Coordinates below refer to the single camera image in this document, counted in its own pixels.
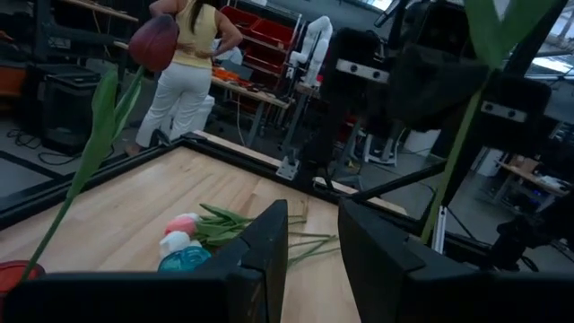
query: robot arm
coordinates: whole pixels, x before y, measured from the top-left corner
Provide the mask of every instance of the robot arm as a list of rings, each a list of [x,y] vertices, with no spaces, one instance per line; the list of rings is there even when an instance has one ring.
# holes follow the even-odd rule
[[[295,70],[299,64],[307,63],[309,61],[309,57],[312,55],[309,70],[304,77],[304,83],[311,86],[317,85],[317,75],[321,65],[323,64],[323,60],[325,59],[326,51],[329,48],[329,40],[332,35],[333,26],[331,25],[329,17],[322,16],[310,23],[307,27],[307,33],[303,40],[301,52],[291,52],[291,56],[289,58],[290,67],[287,71],[287,77],[293,78]],[[314,52],[311,53],[315,43],[317,43],[317,46],[315,47]]]

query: woman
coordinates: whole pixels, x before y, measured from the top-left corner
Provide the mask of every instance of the woman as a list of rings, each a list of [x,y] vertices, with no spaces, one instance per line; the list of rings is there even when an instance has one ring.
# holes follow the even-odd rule
[[[212,57],[243,40],[235,25],[210,3],[209,0],[158,0],[150,5],[153,17],[175,14],[179,26],[178,50],[171,65],[161,73],[152,106],[135,138],[136,144],[126,148],[129,155],[149,146],[153,131],[160,127],[176,102],[170,139],[197,130],[190,127],[211,86]],[[222,34],[222,44],[211,50],[218,31]]]

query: red storage bin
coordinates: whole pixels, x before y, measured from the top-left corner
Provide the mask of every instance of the red storage bin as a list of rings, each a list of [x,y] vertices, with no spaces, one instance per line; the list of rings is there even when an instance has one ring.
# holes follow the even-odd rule
[[[255,65],[269,72],[275,73],[277,74],[276,76],[278,76],[283,71],[285,55],[276,50],[253,44],[246,49],[243,60],[251,65]]]
[[[251,36],[280,49],[287,49],[291,45],[293,29],[261,19],[251,28]]]
[[[259,21],[259,17],[256,15],[246,13],[228,5],[222,8],[222,13],[225,14],[245,36],[251,36],[251,29]]]

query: long dark hair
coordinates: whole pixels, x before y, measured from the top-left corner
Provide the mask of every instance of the long dark hair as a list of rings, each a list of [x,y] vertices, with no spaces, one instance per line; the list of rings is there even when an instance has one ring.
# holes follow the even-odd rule
[[[217,3],[219,3],[219,1],[216,0],[196,0],[191,8],[191,19],[189,20],[189,28],[191,28],[191,32],[196,33],[197,17],[199,17],[199,13],[201,13],[201,8],[204,7],[204,4],[212,5],[217,8]]]

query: wooden tabletop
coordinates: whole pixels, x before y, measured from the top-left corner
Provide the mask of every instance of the wooden tabletop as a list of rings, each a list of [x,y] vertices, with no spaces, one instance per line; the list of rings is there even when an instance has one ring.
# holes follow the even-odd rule
[[[212,84],[215,84],[217,86],[221,86],[225,89],[236,92],[238,94],[249,97],[251,99],[260,100],[260,101],[263,101],[266,103],[273,104],[276,107],[279,107],[281,109],[288,109],[290,106],[289,102],[283,102],[281,100],[276,99],[274,94],[272,94],[272,93],[262,92],[262,91],[261,92],[251,92],[251,91],[248,91],[248,89],[246,89],[244,87],[225,82],[222,79],[217,78],[215,76],[212,76]]]
[[[527,180],[533,184],[536,184],[538,187],[540,187],[540,188],[544,189],[545,191],[550,192],[556,196],[565,196],[569,193],[568,191],[564,191],[564,190],[561,190],[559,188],[556,188],[556,187],[553,187],[553,186],[550,186],[550,185],[544,183],[533,173],[523,171],[518,167],[510,166],[510,165],[505,164],[503,162],[499,162],[499,165],[503,169],[508,170],[508,171],[512,172],[513,174],[516,174],[517,176],[519,176],[522,179],[525,179],[525,180]]]
[[[98,13],[105,13],[107,15],[117,17],[117,18],[120,18],[123,20],[127,20],[129,22],[139,22],[137,18],[132,17],[129,14],[122,13],[118,10],[115,10],[113,8],[98,4],[94,1],[90,1],[90,0],[60,0],[60,1],[63,1],[65,3],[69,3],[69,4],[74,4],[77,6],[81,6],[83,8],[90,9],[90,10],[93,10],[93,11],[98,12]]]
[[[161,261],[159,242],[175,216],[206,214],[200,203],[256,217],[276,199],[290,215],[307,217],[290,231],[337,234],[337,205],[263,179],[201,153],[178,148],[81,193],[39,263],[49,273],[150,271]],[[60,205],[0,231],[0,262],[29,259]],[[314,240],[290,236],[290,244]],[[334,241],[322,249],[337,248]],[[290,249],[290,257],[308,250]],[[290,268],[282,322],[360,322],[340,251]]]

